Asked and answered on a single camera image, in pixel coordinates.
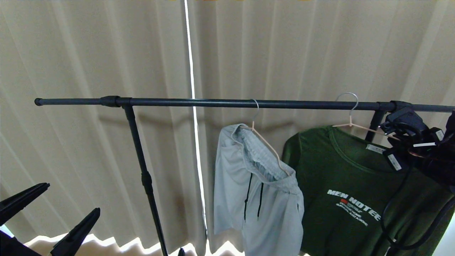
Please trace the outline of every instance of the dark green shirt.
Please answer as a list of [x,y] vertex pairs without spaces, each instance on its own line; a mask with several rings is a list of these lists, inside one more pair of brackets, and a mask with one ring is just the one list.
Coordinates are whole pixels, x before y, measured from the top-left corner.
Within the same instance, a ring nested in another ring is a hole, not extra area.
[[[407,170],[390,168],[381,149],[332,127],[300,132],[286,142],[283,161],[296,170],[304,196],[303,252],[386,254],[390,243],[382,236],[380,215]],[[413,171],[384,217],[389,236],[405,245],[416,242],[451,197],[441,185]],[[453,209],[421,247],[396,255],[430,256],[452,215]]]

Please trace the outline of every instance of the curtain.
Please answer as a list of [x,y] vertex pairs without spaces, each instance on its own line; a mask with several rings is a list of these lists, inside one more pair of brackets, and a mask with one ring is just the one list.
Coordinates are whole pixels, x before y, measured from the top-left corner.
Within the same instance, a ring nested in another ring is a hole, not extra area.
[[[9,229],[22,242],[52,237],[100,207],[98,238],[156,244],[124,111],[33,100],[191,97],[183,2],[2,1],[0,8],[0,196],[51,184]],[[134,108],[167,248],[192,243],[203,255],[192,109]]]
[[[455,104],[453,1],[189,1],[188,8],[197,98],[332,101],[354,92],[360,101]],[[238,232],[213,233],[213,167],[220,129],[251,124],[255,112],[197,109],[211,251],[227,240],[242,251]],[[369,126],[372,115],[354,111],[354,122]],[[419,115],[441,128],[449,116]],[[256,126],[281,153],[296,132],[347,120],[348,111],[261,109]]]

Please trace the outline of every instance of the horizontal rod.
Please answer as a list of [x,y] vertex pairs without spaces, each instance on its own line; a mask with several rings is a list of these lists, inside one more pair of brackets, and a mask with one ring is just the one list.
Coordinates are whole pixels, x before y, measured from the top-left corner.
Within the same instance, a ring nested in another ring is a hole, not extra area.
[[[290,109],[352,109],[355,102],[335,101],[278,101],[257,100],[260,108],[290,108]],[[128,98],[114,97],[85,98],[85,99],[41,99],[37,98],[35,104],[42,105],[105,105],[111,107],[121,106],[166,106],[166,107],[213,107],[213,108],[256,108],[253,100],[232,99],[164,99],[164,98]],[[393,111],[395,104],[392,102],[359,102],[356,110],[382,110]],[[414,104],[415,111],[423,112],[452,112],[455,106],[421,105]]]

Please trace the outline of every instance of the black wire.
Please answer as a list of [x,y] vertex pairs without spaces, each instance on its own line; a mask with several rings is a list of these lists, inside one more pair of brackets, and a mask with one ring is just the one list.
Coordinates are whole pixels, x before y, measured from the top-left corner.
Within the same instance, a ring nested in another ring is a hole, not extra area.
[[411,170],[414,168],[414,165],[415,165],[415,160],[411,161],[409,169],[406,172],[406,175],[404,176],[403,180],[401,181],[401,184],[399,185],[398,189],[393,193],[393,195],[390,197],[389,201],[387,202],[387,205],[384,207],[382,214],[381,214],[380,224],[381,224],[381,229],[382,229],[383,235],[391,243],[391,245],[393,247],[400,249],[400,250],[412,250],[412,249],[415,249],[415,248],[421,246],[423,243],[425,243],[430,238],[431,234],[435,231],[436,227],[438,226],[439,222],[444,217],[444,215],[447,213],[447,211],[449,211],[450,208],[452,208],[452,206],[455,205],[455,197],[452,197],[442,207],[442,209],[439,211],[438,215],[436,215],[435,219],[433,220],[433,222],[431,223],[431,225],[427,229],[427,231],[425,231],[425,233],[422,235],[422,237],[419,240],[417,240],[417,242],[415,242],[414,244],[405,246],[405,245],[402,245],[402,244],[399,244],[399,243],[393,241],[393,239],[389,237],[387,229],[384,224],[385,212],[387,211],[388,207],[390,206],[390,203],[392,202],[393,198],[403,189],[403,187],[409,177],[409,174],[411,173]]

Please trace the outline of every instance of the black pole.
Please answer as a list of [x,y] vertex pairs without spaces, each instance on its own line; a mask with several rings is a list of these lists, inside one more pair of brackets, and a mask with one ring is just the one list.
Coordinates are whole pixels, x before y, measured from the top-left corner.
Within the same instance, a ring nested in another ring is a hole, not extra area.
[[160,217],[158,215],[157,203],[155,202],[155,196],[153,195],[152,177],[150,176],[150,173],[147,171],[144,152],[142,151],[141,139],[139,138],[139,132],[137,131],[134,110],[133,107],[129,105],[124,105],[123,109],[125,110],[126,118],[128,119],[128,122],[130,124],[130,130],[131,135],[133,136],[134,147],[136,148],[139,166],[141,167],[142,185],[144,186],[145,193],[147,194],[148,198],[148,203],[150,204],[150,209],[152,210],[153,221],[155,222],[155,227],[157,228],[158,240],[160,241],[161,251],[163,252],[164,256],[168,256],[166,244],[164,242],[163,229],[161,228]]
[[[373,118],[371,119],[370,129],[377,131],[378,127],[381,124],[382,119],[384,118],[386,113],[387,113],[387,111],[384,111],[384,110],[376,110],[374,112]],[[372,131],[368,131],[367,136],[365,137],[365,140],[369,141],[369,142],[373,142],[374,135],[375,135],[375,133],[373,133]]]
[[[232,99],[162,99],[162,98],[127,98],[107,96],[95,99],[35,99],[35,104],[42,105],[103,105],[110,107],[129,106],[167,106],[167,107],[213,107],[213,108],[256,108],[252,100]],[[291,109],[352,109],[355,102],[335,101],[276,101],[258,100],[261,108],[291,108]],[[359,102],[356,110],[384,110],[393,111],[396,105],[392,102]],[[413,104],[415,111],[447,112],[455,106]]]

